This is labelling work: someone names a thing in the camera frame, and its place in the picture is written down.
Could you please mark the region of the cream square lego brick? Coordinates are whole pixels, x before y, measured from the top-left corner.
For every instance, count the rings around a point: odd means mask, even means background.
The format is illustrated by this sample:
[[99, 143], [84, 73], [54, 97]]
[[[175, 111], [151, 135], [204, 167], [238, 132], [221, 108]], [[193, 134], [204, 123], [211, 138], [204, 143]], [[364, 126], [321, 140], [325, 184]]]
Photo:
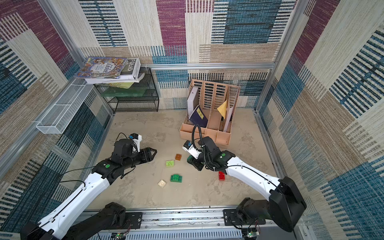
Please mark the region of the cream square lego brick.
[[158, 183], [159, 187], [161, 187], [161, 188], [164, 188], [166, 186], [166, 184], [167, 183], [164, 180], [160, 180]]

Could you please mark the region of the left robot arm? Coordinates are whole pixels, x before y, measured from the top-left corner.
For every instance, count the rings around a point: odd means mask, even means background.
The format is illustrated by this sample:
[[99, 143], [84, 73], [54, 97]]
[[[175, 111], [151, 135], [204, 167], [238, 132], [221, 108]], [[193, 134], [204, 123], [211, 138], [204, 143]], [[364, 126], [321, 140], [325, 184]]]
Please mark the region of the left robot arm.
[[140, 149], [141, 136], [133, 134], [115, 142], [109, 158], [99, 162], [81, 185], [57, 208], [37, 224], [27, 223], [21, 230], [22, 240], [87, 240], [101, 230], [123, 228], [130, 221], [126, 209], [110, 203], [99, 213], [75, 224], [89, 204], [117, 179], [126, 176], [125, 170], [154, 160], [157, 150]]

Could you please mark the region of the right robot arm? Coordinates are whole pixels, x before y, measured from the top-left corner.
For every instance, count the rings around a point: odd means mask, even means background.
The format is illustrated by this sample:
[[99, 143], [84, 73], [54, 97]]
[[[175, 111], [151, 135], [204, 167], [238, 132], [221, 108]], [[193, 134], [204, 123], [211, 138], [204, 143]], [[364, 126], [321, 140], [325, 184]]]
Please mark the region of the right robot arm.
[[186, 141], [183, 149], [190, 154], [187, 162], [198, 171], [203, 168], [213, 172], [223, 172], [247, 184], [263, 200], [245, 198], [236, 208], [238, 219], [244, 223], [254, 223], [259, 219], [272, 220], [286, 232], [293, 232], [307, 204], [296, 183], [289, 177], [279, 179], [263, 173], [242, 161], [230, 151], [221, 151], [210, 137], [198, 142], [200, 149], [191, 141]]

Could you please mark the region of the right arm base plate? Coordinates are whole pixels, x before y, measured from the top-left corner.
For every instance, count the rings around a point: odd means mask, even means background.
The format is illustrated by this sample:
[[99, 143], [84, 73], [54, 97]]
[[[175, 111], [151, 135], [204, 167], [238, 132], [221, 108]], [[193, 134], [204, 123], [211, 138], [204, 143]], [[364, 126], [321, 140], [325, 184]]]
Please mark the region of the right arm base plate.
[[260, 225], [265, 225], [266, 220], [265, 219], [252, 219], [249, 217], [245, 217], [242, 214], [239, 214], [236, 209], [224, 209], [223, 210], [223, 217], [224, 217], [224, 223], [225, 226], [249, 226], [250, 224], [253, 224], [253, 226], [258, 222]]

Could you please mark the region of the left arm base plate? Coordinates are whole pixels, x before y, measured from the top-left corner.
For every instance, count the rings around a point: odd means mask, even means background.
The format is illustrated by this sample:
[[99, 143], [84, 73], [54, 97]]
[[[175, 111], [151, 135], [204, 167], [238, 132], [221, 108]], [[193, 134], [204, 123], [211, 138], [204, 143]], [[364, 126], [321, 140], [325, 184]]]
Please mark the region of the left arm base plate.
[[112, 222], [108, 223], [101, 230], [128, 230], [139, 229], [141, 227], [143, 212], [127, 212], [114, 217]]

